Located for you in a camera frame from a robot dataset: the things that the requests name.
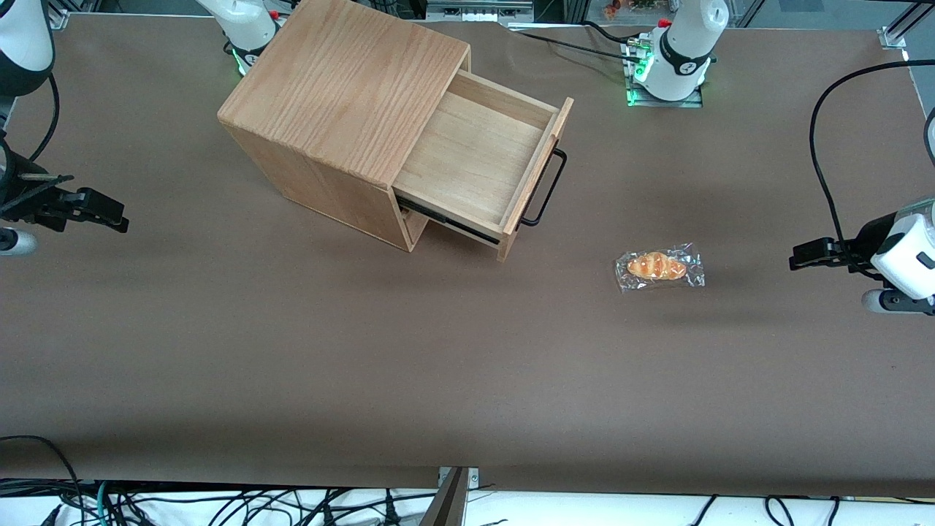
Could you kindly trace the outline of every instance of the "wooden cabinet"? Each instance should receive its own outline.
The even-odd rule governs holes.
[[[471,74],[422,25],[303,0],[218,118],[289,199],[407,251],[430,217],[502,261],[571,103]]]

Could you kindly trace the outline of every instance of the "table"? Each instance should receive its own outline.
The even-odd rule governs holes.
[[[613,60],[433,27],[478,75],[576,100],[565,174],[505,264],[440,226],[406,254],[282,198],[215,119],[237,73],[211,19],[73,17],[40,162],[124,202],[130,232],[40,231],[0,262],[0,434],[48,436],[98,479],[426,487],[479,465],[501,489],[933,494],[935,326],[864,312],[869,280],[786,266],[833,232],[815,99],[897,51],[728,30],[704,108],[664,110],[627,107]],[[14,150],[49,100],[18,104]],[[828,100],[845,232],[930,191],[922,124],[905,70]],[[685,241],[703,289],[616,288],[621,253]],[[63,476],[26,447],[0,475]]]

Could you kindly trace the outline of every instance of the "black metal handle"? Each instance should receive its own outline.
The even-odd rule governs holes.
[[[545,199],[542,201],[542,206],[539,208],[539,213],[536,214],[536,218],[526,219],[525,218],[526,211],[523,211],[523,216],[520,217],[520,224],[522,225],[536,226],[539,224],[539,221],[541,221],[542,219],[542,213],[545,212],[545,207],[546,205],[549,204],[549,199],[552,197],[552,192],[555,190],[555,185],[558,183],[558,178],[562,176],[562,170],[565,169],[565,163],[568,162],[568,155],[565,152],[562,152],[561,150],[559,150],[558,148],[552,148],[552,155],[557,155],[559,158],[561,158],[562,164],[558,167],[558,171],[555,173],[555,178],[552,179],[552,186],[549,187],[549,193],[545,195]],[[542,173],[539,175],[539,181],[536,183],[536,188],[533,188],[532,190],[533,195],[536,195],[536,190],[539,189],[539,183],[541,183],[542,181],[542,175],[545,174],[545,170],[548,167],[549,167],[549,161],[546,161],[545,166],[542,167]],[[527,209],[529,208],[530,204],[532,204],[532,196],[529,197],[529,202],[526,203]]]

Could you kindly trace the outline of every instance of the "open drawer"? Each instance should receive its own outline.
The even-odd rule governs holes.
[[[565,165],[555,145],[571,103],[560,110],[459,70],[393,182],[399,206],[497,247],[502,261],[549,158]]]

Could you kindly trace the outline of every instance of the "wrapped pastry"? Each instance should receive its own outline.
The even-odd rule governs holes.
[[[615,262],[620,289],[657,286],[704,286],[701,256],[692,243],[666,250],[629,252]]]
[[[661,252],[630,259],[626,269],[634,276],[651,280],[677,280],[688,271],[684,263]]]

